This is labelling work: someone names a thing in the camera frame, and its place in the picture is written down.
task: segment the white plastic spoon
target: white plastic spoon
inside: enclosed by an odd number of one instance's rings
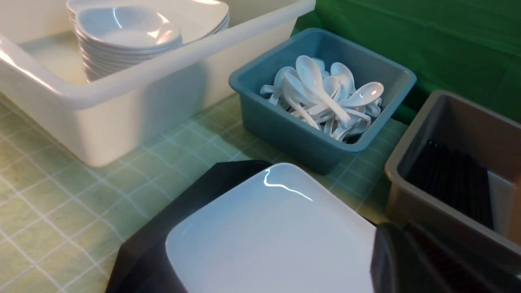
[[[324,90],[320,68],[318,68],[316,63],[308,56],[299,56],[296,59],[296,72],[299,75],[304,88],[308,92],[308,98],[313,96],[313,94],[318,96],[320,100],[326,103],[338,116],[340,125],[343,128],[348,128],[351,119],[349,115],[342,109],[342,107],[337,104]]]
[[[282,67],[279,69],[277,74],[275,74],[275,79],[273,80],[273,86],[265,85],[260,89],[260,93],[263,92],[269,93],[271,91],[271,96],[269,97],[268,102],[277,105],[279,103],[280,96],[282,95],[282,84],[284,78],[284,72],[289,72],[296,76],[296,71],[291,66]]]
[[[338,101],[341,95],[340,81],[334,76],[329,76],[326,77],[322,82],[324,83],[324,90],[326,91],[326,93],[334,101]],[[324,105],[324,107],[318,107],[317,105],[315,105],[308,109],[307,112],[311,116],[322,116],[323,114],[331,111],[331,109],[326,104],[320,103],[319,105]]]
[[[318,68],[320,68],[320,71],[326,71],[326,64],[324,63],[324,61],[322,59],[315,58],[315,57],[312,57],[311,59],[315,62],[315,64],[318,66]]]
[[[355,78],[346,65],[343,65],[340,62],[335,62],[331,64],[330,72],[331,75],[336,76],[340,80],[347,96],[355,92]]]
[[[348,108],[345,108],[344,111],[353,117],[353,124],[350,129],[342,129],[340,127],[335,129],[331,136],[338,141],[342,141],[347,135],[363,133],[371,125],[371,117],[366,114]]]
[[[287,72],[285,72],[283,74],[283,76],[288,76],[287,78],[287,82],[284,82],[283,85],[282,85],[282,90],[284,91],[284,88],[290,88],[290,92],[293,94],[293,100],[296,101],[296,102],[299,102],[299,103],[302,103],[306,106],[313,106],[316,104],[316,102],[313,100],[313,101],[310,101],[309,100],[309,94],[308,92],[305,90],[305,87],[304,85],[302,84],[302,82],[300,81],[300,79],[298,78],[298,75],[296,74],[296,71],[295,71],[295,74],[293,74],[294,72],[291,71],[291,70],[288,70]]]
[[[296,79],[295,76],[289,74],[288,72],[284,73],[283,78],[283,96],[284,99],[288,104],[290,104],[291,107],[295,109],[295,111],[298,111],[300,116],[304,118],[304,120],[311,126],[315,127],[318,130],[321,130],[320,127],[317,125],[317,123],[311,118],[311,116],[304,110],[304,108],[300,105],[300,103],[295,102],[293,99],[295,99],[296,96],[300,95],[299,92],[295,90],[295,88],[291,84],[291,80]]]
[[[383,84],[380,82],[370,82],[361,86],[347,100],[340,101],[342,107],[355,108],[365,106],[374,102],[383,93]]]

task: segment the stack of plates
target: stack of plates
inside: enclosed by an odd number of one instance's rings
[[[225,30],[230,20],[219,1],[69,0],[67,7],[88,81]]]

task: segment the green tablecloth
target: green tablecloth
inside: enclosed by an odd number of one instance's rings
[[[401,121],[436,89],[521,121],[520,15],[520,0],[317,0],[296,28],[325,28],[414,71]]]

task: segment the white plastic tub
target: white plastic tub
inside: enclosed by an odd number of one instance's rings
[[[86,164],[106,165],[233,93],[230,73],[315,7],[224,2],[228,30],[87,84],[65,0],[0,0],[0,92]]]

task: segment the spoon handle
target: spoon handle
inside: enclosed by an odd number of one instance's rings
[[[318,90],[315,93],[333,112],[338,116],[343,127],[348,127],[351,121],[349,115],[342,109],[342,107],[335,102],[324,90]]]
[[[320,127],[318,127],[317,123],[313,120],[313,118],[311,118],[311,116],[306,112],[306,110],[304,110],[304,108],[300,104],[295,103],[290,97],[286,95],[284,95],[284,98],[286,99],[286,102],[290,104],[290,106],[292,106],[295,109],[295,111],[297,111],[309,125],[320,130]]]

